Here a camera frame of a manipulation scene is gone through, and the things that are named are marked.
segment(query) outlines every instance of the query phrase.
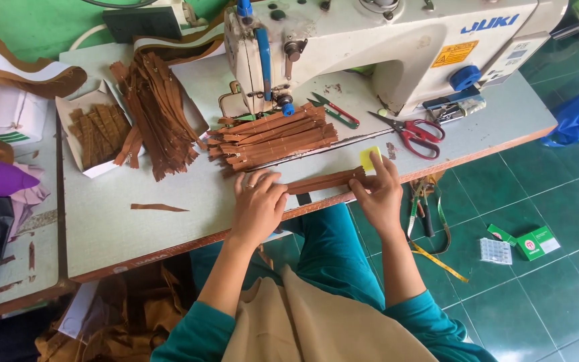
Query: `measuring tape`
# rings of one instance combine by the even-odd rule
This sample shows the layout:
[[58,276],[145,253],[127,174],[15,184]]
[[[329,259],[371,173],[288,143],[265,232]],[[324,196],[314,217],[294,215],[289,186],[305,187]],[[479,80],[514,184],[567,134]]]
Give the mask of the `measuring tape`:
[[[407,232],[406,236],[408,238],[408,241],[415,248],[415,250],[413,250],[412,252],[415,254],[421,254],[421,255],[425,256],[426,258],[430,259],[433,263],[444,268],[444,270],[446,270],[447,272],[449,272],[450,274],[455,276],[455,278],[461,280],[464,283],[468,283],[468,279],[464,278],[461,274],[457,273],[455,270],[453,270],[453,268],[451,268],[451,267],[447,266],[446,264],[444,264],[443,262],[441,262],[441,260],[432,256],[429,252],[423,250],[419,245],[415,244],[415,242],[413,242],[410,239],[410,234],[412,233],[412,228],[414,227],[414,220],[417,218],[417,204],[419,203],[419,194],[422,193],[424,183],[425,183],[425,178],[419,183],[419,185],[417,186],[417,189],[414,192],[413,199],[412,199],[412,209],[410,210],[410,220],[408,222],[408,232]],[[447,251],[449,246],[450,246],[450,228],[448,227],[448,222],[446,222],[446,217],[444,216],[444,212],[441,210],[441,190],[439,192],[439,200],[437,202],[437,211],[439,212],[439,219],[441,220],[441,223],[444,226],[444,231],[446,232],[446,236],[448,237],[448,242],[446,243],[446,247],[444,248],[444,250],[435,253],[435,254],[441,254],[442,252]]]

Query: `blue thread tension knob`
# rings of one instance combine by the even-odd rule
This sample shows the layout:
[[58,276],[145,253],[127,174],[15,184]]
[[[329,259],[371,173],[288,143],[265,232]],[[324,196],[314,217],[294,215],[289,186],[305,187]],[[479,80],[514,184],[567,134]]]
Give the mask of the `blue thread tension knob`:
[[250,0],[238,0],[238,4],[236,6],[236,13],[239,16],[249,16],[253,14],[252,11],[252,4]]
[[482,73],[479,68],[474,65],[466,66],[455,72],[450,77],[450,86],[457,92],[460,92],[479,80],[482,77]]
[[294,114],[294,105],[292,103],[285,103],[283,104],[283,106],[280,108],[280,110],[283,112],[283,115],[285,117],[287,116],[291,116]]

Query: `yellow tailor's chalk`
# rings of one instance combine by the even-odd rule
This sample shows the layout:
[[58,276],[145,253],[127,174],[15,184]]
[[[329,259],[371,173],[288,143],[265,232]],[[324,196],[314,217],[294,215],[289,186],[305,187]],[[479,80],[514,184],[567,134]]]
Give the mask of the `yellow tailor's chalk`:
[[374,165],[372,165],[372,161],[370,160],[370,151],[374,151],[374,153],[377,155],[381,155],[381,151],[379,150],[378,145],[359,152],[359,160],[361,160],[361,166],[364,167],[366,172],[372,171],[374,169]]

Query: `caution label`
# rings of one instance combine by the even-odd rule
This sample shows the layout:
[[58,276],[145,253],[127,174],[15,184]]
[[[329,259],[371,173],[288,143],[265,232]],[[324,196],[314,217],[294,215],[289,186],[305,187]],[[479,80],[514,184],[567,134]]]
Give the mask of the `caution label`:
[[479,40],[476,40],[469,41],[468,43],[444,46],[441,48],[441,52],[439,52],[437,59],[435,59],[430,68],[464,61],[478,43]]

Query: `teal sleeve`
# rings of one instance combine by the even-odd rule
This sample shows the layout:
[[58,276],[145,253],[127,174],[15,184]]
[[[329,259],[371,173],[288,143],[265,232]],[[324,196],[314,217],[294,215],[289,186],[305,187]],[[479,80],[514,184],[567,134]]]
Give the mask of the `teal sleeve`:
[[497,362],[482,347],[463,342],[466,327],[449,319],[428,291],[386,308],[383,314],[403,325],[440,362]]
[[196,301],[150,362],[221,361],[235,327],[234,317]]

